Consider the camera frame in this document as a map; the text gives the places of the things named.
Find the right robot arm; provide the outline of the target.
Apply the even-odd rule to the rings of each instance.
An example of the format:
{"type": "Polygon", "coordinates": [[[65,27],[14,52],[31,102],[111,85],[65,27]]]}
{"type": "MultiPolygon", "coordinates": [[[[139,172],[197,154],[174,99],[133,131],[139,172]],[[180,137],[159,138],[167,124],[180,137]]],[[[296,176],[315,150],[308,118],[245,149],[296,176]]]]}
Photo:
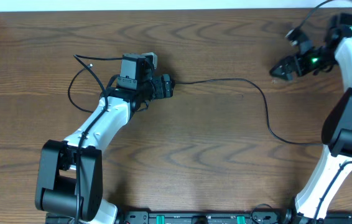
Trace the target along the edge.
{"type": "Polygon", "coordinates": [[[352,14],[330,19],[325,45],[313,46],[300,26],[286,39],[299,51],[279,61],[272,77],[290,81],[292,74],[330,72],[339,66],[344,94],[322,127],[322,154],[305,187],[294,197],[284,223],[352,223],[352,214],[328,213],[338,189],[352,172],[352,14]]]}

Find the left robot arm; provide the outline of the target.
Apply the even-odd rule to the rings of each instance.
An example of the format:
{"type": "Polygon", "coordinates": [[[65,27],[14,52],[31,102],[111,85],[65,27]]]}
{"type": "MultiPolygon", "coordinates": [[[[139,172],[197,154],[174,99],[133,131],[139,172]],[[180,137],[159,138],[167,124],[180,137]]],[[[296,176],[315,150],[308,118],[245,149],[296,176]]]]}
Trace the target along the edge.
{"type": "Polygon", "coordinates": [[[35,207],[46,223],[116,223],[118,208],[103,198],[102,155],[116,133],[141,105],[170,98],[175,83],[168,74],[155,75],[157,56],[124,54],[121,71],[101,85],[97,108],[63,141],[42,147],[35,207]]]}

